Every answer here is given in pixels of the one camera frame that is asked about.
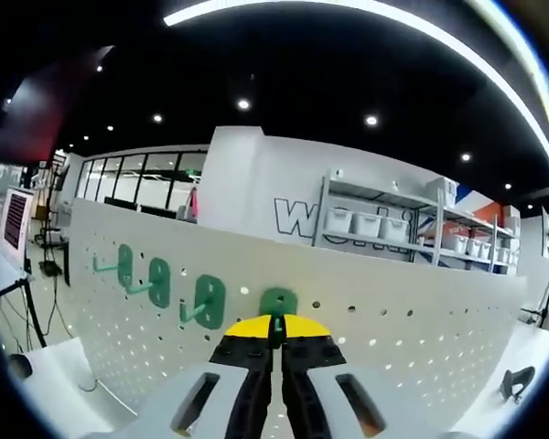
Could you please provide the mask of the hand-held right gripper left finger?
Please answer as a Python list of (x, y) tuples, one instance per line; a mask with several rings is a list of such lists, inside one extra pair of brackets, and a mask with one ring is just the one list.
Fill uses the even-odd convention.
[(272, 399), (270, 317), (228, 329), (204, 363), (165, 380), (136, 418), (88, 438), (259, 438)]

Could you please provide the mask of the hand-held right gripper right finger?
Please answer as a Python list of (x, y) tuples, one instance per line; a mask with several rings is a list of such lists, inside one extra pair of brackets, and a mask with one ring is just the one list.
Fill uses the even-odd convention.
[(295, 438), (469, 438), (436, 429), (373, 369), (350, 364), (328, 329), (284, 316), (282, 395)]

